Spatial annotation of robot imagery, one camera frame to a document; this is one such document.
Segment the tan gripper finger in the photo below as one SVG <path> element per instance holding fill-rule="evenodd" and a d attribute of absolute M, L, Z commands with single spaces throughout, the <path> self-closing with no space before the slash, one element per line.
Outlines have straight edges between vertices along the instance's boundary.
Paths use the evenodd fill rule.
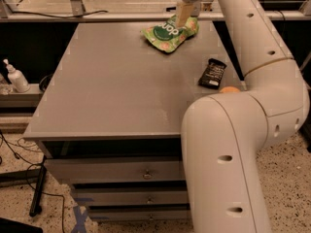
<path fill-rule="evenodd" d="M 193 11 L 192 3 L 178 2 L 176 8 L 175 24 L 177 28 L 183 27 Z"/>

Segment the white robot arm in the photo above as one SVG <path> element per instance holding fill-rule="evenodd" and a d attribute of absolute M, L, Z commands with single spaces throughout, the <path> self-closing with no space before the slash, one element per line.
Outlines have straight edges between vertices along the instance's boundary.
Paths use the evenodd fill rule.
<path fill-rule="evenodd" d="M 182 153 L 193 228 L 272 233 L 256 152 L 301 127 L 310 108 L 307 86 L 258 0 L 218 1 L 246 88 L 202 97 L 184 115 Z"/>

